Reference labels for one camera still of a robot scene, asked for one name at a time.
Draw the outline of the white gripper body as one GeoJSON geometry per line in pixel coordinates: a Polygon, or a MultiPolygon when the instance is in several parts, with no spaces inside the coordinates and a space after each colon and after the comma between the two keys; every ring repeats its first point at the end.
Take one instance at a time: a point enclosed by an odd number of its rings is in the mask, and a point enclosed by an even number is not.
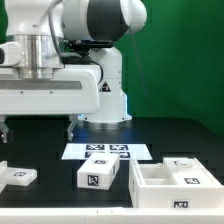
{"type": "Polygon", "coordinates": [[[71,115],[99,108],[97,65],[66,65],[52,79],[20,79],[0,68],[0,115],[71,115]]]}

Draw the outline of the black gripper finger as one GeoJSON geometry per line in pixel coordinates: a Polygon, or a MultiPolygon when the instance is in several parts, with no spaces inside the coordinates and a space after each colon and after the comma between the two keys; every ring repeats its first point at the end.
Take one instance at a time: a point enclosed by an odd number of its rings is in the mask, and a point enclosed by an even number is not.
{"type": "Polygon", "coordinates": [[[4,143],[8,142],[8,133],[9,133],[9,128],[5,123],[5,117],[0,116],[0,131],[2,132],[2,140],[4,143]]]}
{"type": "Polygon", "coordinates": [[[78,116],[77,115],[70,115],[69,116],[69,125],[67,127],[67,139],[73,139],[73,130],[77,126],[78,123],[78,116]]]}

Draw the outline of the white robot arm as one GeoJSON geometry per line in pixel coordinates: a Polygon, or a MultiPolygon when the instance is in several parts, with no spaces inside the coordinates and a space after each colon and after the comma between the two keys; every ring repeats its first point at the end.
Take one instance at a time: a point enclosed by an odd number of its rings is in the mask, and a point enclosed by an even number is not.
{"type": "Polygon", "coordinates": [[[131,121],[114,43],[140,31],[141,0],[4,0],[0,44],[0,132],[9,116],[65,115],[68,137],[80,123],[115,129],[131,121]]]}

